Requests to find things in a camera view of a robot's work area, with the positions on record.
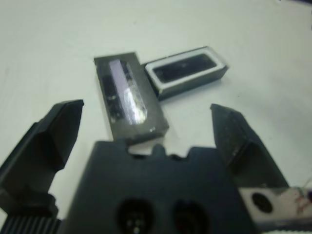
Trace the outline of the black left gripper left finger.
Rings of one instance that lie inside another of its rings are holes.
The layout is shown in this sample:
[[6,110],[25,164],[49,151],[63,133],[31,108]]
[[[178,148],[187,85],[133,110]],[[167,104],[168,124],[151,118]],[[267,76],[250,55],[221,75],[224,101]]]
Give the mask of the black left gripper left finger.
[[48,191],[78,137],[84,102],[55,104],[35,122],[0,167],[0,207],[8,215],[56,216]]

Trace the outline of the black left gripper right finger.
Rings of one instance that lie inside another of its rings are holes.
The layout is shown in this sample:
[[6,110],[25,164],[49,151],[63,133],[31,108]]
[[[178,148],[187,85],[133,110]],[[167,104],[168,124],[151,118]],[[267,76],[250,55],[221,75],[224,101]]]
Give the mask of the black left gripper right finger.
[[218,104],[212,104],[211,111],[216,148],[238,187],[289,187],[266,146],[239,111]]

